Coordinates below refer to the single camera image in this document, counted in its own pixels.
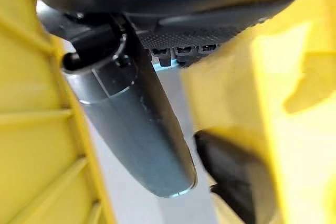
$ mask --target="yellow plastic panel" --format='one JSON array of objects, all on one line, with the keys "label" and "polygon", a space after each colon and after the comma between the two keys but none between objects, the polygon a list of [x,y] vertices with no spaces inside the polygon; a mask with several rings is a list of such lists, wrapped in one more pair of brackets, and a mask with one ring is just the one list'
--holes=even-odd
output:
[{"label": "yellow plastic panel", "polygon": [[115,223],[60,42],[36,0],[0,4],[0,224]]},{"label": "yellow plastic panel", "polygon": [[296,0],[183,73],[197,130],[258,156],[284,223],[336,223],[336,0]]},{"label": "yellow plastic panel", "polygon": [[80,174],[60,195],[50,210],[41,216],[40,223],[82,224],[89,222],[90,211],[93,208],[94,198],[90,195],[86,178]]}]

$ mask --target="textured black plastic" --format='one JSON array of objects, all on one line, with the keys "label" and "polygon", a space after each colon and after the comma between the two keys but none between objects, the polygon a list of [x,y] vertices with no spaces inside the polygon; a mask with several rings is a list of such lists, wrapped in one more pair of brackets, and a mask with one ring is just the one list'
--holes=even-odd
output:
[{"label": "textured black plastic", "polygon": [[[162,18],[153,21],[156,25],[147,24],[148,30],[138,30],[137,35],[148,49],[221,44],[246,28],[274,17],[293,1],[273,0]],[[135,27],[140,26],[138,20],[134,21]]]},{"label": "textured black plastic", "polygon": [[173,48],[220,44],[233,38],[245,27],[194,28],[166,33],[140,33],[138,37],[144,48]]}]

